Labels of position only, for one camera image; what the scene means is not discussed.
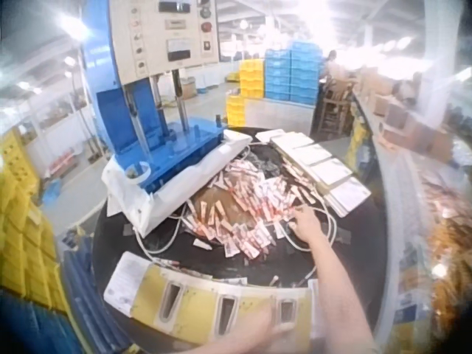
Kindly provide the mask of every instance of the press machine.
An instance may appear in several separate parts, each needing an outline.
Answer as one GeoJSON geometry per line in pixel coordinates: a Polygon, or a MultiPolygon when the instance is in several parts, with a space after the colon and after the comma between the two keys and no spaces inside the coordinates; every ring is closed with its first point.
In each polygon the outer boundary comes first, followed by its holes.
{"type": "Polygon", "coordinates": [[[89,0],[85,73],[105,140],[139,186],[157,191],[219,146],[226,124],[187,117],[179,69],[219,61],[216,0],[89,0]],[[166,122],[159,77],[172,72],[180,122],[166,122]]]}

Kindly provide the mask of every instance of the human hand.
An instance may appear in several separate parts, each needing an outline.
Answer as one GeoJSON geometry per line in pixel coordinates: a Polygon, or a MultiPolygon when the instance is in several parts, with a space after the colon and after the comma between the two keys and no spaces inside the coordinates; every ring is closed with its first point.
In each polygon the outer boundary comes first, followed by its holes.
{"type": "Polygon", "coordinates": [[[269,343],[277,336],[293,330],[293,323],[276,325],[274,306],[265,303],[260,309],[243,317],[235,328],[225,337],[227,343],[245,353],[269,343]]]}
{"type": "Polygon", "coordinates": [[[315,216],[313,210],[306,204],[298,206],[294,210],[295,222],[288,225],[295,232],[295,235],[311,246],[320,239],[326,240],[323,235],[322,225],[315,216]]]}

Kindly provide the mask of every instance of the factory floor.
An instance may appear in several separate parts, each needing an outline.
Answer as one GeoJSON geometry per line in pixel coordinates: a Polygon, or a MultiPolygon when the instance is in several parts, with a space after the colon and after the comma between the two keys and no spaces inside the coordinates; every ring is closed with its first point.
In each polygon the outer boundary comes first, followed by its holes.
{"type": "MultiPolygon", "coordinates": [[[[214,119],[216,114],[226,112],[226,93],[238,87],[237,83],[224,83],[210,89],[206,94],[199,94],[185,101],[189,117],[214,119]]],[[[177,107],[164,109],[166,120],[179,119],[177,107]]],[[[350,139],[342,138],[323,145],[333,155],[343,158],[350,139]]],[[[90,165],[85,154],[79,156],[78,166],[63,178],[63,187],[58,199],[42,210],[51,221],[55,234],[60,235],[69,227],[80,224],[87,233],[94,231],[98,212],[106,200],[106,188],[101,181],[101,174],[106,165],[104,158],[90,165]]]]}

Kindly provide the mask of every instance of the machine control panel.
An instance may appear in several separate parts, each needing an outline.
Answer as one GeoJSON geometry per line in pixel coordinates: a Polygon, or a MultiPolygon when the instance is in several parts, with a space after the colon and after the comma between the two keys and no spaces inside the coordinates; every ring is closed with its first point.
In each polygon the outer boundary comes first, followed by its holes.
{"type": "Polygon", "coordinates": [[[219,61],[216,0],[110,0],[110,17],[122,85],[219,61]]]}

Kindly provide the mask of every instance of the red button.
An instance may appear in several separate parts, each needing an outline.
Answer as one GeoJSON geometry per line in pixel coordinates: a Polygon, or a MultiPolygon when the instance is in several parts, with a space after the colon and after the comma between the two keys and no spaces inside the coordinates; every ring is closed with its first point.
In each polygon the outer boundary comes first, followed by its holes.
{"type": "Polygon", "coordinates": [[[213,26],[209,22],[205,22],[204,24],[201,25],[201,30],[204,31],[205,33],[211,32],[212,28],[213,26]]]}

